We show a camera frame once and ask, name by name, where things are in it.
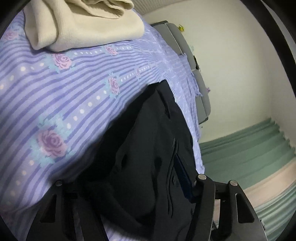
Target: gray upholstered headboard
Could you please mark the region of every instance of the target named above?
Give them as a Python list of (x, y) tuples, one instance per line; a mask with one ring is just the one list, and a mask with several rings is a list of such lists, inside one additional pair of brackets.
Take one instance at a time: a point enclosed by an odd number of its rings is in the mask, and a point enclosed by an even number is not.
[(144, 15), (160, 7), (164, 7), (175, 2), (181, 2), (183, 0), (132, 0), (132, 1), (135, 4), (135, 10), (141, 15)]

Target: floral bedspread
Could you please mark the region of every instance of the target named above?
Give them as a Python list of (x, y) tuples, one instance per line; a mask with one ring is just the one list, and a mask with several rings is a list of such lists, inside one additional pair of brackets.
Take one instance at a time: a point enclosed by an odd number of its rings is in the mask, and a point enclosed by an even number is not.
[[(195, 80), (145, 23), (134, 41), (62, 53), (31, 48), (20, 12), (0, 40), (0, 214), (25, 240), (36, 203), (59, 179), (73, 180), (109, 123), (149, 84), (166, 79), (194, 141), (199, 173)], [(122, 236), (105, 223), (110, 240)]]

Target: beige folded towel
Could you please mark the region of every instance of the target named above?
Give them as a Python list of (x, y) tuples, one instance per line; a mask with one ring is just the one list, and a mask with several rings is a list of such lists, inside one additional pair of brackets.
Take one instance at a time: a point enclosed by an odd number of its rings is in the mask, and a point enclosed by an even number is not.
[(143, 36), (144, 24), (130, 0), (31, 0), (24, 8), (33, 49), (59, 52)]

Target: folded blanket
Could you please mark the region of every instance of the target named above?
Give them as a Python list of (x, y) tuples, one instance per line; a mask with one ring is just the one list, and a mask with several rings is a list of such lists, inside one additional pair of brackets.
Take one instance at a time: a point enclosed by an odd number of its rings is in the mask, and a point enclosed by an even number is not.
[(143, 36), (131, 0), (31, 0), (24, 8), (25, 32), (33, 47), (59, 52)]

